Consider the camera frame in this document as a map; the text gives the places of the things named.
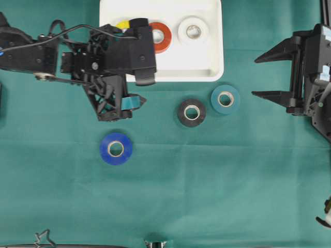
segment green cloth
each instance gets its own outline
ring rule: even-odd
[[[114,1],[114,8],[130,8]],[[37,37],[54,19],[97,26],[97,0],[2,0],[13,27]],[[288,90],[290,62],[259,55],[320,22],[319,0],[223,0],[225,73],[213,83],[129,84],[148,101],[130,120],[98,122],[82,89],[0,71],[0,243],[32,243],[50,228],[57,243],[143,248],[143,239],[192,247],[329,247],[329,143],[310,119],[251,94]],[[87,31],[70,36],[86,40]],[[221,116],[210,95],[236,87],[242,104]],[[186,128],[176,108],[198,98],[207,117]],[[133,142],[122,166],[105,164],[111,132]]]

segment teal tape roll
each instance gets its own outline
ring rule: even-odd
[[[134,110],[140,107],[140,97],[125,97],[122,99],[122,110]]]
[[[218,86],[212,93],[213,108],[220,114],[230,115],[240,106],[239,92],[230,85]]]

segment metal clamp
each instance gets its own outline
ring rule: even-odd
[[[34,242],[34,245],[36,246],[36,248],[42,248],[42,245],[40,244],[40,240],[43,236],[46,236],[46,240],[49,242],[49,244],[53,247],[56,248],[56,244],[53,240],[50,239],[50,230],[46,229],[45,231],[43,231],[41,234],[37,233],[35,234],[36,236],[36,241]]]
[[[167,242],[148,242],[145,240],[145,244],[147,248],[165,248]]]

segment yellow tape roll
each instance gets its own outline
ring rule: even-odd
[[[122,21],[116,25],[116,27],[120,29],[128,29],[130,28],[130,22],[129,21]]]

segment blue tape roll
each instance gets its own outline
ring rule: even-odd
[[[113,143],[120,143],[123,146],[123,152],[119,156],[113,156],[109,152],[109,148]],[[132,142],[124,134],[111,133],[102,140],[99,149],[100,155],[106,163],[121,165],[127,162],[132,155]]]
[[[140,97],[125,97],[122,99],[122,110],[134,110],[140,107]]]
[[[228,106],[222,104],[220,101],[221,96],[228,96],[230,103]],[[220,114],[230,115],[240,106],[240,95],[239,92],[230,85],[218,86],[212,93],[212,106]]]

